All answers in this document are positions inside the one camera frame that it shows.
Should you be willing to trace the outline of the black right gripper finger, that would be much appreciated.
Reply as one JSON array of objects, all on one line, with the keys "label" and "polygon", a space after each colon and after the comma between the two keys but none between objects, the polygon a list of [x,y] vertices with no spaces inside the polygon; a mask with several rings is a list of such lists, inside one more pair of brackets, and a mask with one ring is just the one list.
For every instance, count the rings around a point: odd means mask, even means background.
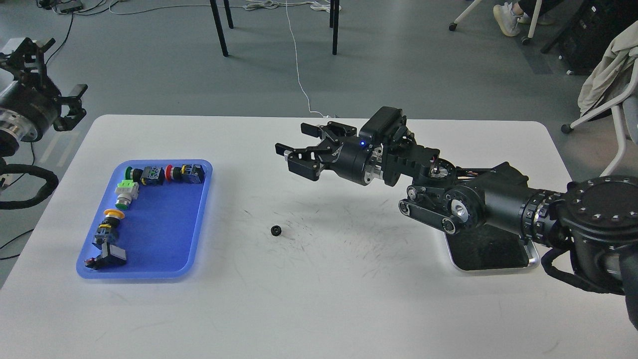
[{"label": "black right gripper finger", "polygon": [[326,125],[301,123],[301,132],[307,136],[320,138],[320,145],[329,148],[339,148],[345,143],[357,144],[357,129],[335,121],[329,121]]},{"label": "black right gripper finger", "polygon": [[317,146],[309,146],[303,149],[294,149],[290,146],[276,143],[274,145],[278,155],[285,158],[289,171],[312,181],[317,181],[322,171],[330,170],[335,145],[319,143]]}]

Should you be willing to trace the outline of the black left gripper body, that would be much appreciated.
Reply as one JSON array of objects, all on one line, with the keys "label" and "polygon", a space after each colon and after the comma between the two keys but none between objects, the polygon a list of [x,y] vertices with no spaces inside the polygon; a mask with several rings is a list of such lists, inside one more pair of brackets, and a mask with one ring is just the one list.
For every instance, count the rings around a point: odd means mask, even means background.
[{"label": "black left gripper body", "polygon": [[20,142],[40,141],[61,109],[36,89],[14,80],[1,91],[0,112],[0,155],[13,156]]}]

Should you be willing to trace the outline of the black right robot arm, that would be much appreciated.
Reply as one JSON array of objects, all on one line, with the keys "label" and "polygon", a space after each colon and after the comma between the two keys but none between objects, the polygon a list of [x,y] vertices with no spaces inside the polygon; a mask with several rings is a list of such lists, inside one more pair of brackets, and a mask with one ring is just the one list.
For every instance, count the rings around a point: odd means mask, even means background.
[{"label": "black right robot arm", "polygon": [[367,185],[374,177],[393,186],[412,178],[399,203],[404,216],[448,235],[483,225],[548,248],[547,275],[584,291],[621,295],[637,325],[637,178],[606,176],[570,182],[565,192],[535,189],[508,162],[464,169],[417,144],[403,120],[366,123],[360,131],[331,121],[301,124],[316,146],[277,143],[289,171],[317,181],[322,171]]}]

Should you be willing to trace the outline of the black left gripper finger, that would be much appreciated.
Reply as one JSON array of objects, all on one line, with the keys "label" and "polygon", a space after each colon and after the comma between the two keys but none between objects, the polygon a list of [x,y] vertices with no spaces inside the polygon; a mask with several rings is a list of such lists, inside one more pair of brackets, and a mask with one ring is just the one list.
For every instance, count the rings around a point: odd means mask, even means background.
[{"label": "black left gripper finger", "polygon": [[54,97],[54,104],[59,107],[60,111],[62,106],[66,106],[69,109],[65,116],[59,114],[54,120],[53,126],[55,131],[71,131],[86,116],[86,109],[82,107],[82,95],[84,95],[87,89],[87,84],[78,84],[71,90],[68,96]]},{"label": "black left gripper finger", "polygon": [[44,56],[54,44],[54,38],[46,41],[11,38],[1,50],[0,67],[29,88],[50,90],[54,84],[48,77]]}]

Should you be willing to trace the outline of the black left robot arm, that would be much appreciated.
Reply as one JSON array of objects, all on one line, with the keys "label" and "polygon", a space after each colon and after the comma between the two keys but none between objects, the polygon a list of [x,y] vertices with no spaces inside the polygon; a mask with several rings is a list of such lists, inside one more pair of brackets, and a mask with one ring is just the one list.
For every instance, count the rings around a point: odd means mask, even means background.
[{"label": "black left robot arm", "polygon": [[40,141],[49,129],[73,130],[86,116],[82,95],[87,85],[78,84],[64,96],[47,73],[45,54],[54,44],[53,38],[12,38],[1,50],[1,68],[13,76],[0,95],[1,190],[16,188],[18,180],[26,177],[40,181],[31,198],[3,198],[3,210],[34,207],[51,196],[59,184],[50,170],[34,164],[11,164],[7,159],[20,145]]}]

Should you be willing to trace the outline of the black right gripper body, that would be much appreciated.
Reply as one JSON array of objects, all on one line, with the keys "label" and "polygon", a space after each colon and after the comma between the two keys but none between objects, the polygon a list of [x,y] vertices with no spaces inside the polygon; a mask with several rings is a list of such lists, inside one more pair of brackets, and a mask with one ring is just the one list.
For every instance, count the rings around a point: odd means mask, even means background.
[{"label": "black right gripper body", "polygon": [[381,159],[383,148],[369,145],[363,140],[343,141],[334,153],[332,162],[326,164],[341,178],[360,185],[368,185],[374,178],[383,178]]}]

